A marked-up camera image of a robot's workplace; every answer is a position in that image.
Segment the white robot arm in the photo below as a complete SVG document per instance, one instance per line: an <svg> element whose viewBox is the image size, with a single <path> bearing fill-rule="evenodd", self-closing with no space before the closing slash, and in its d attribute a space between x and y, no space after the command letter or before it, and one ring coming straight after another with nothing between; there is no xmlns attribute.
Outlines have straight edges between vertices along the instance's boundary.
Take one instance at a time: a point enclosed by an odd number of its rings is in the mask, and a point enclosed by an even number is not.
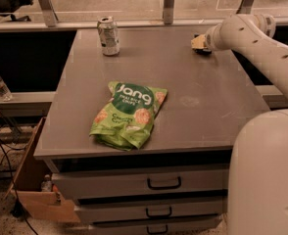
<svg viewBox="0 0 288 235"><path fill-rule="evenodd" d="M288 45L273 39L270 15L236 14L192 40L197 49L233 50L288 99ZM254 117L231 155L228 235L288 235L288 110Z"/></svg>

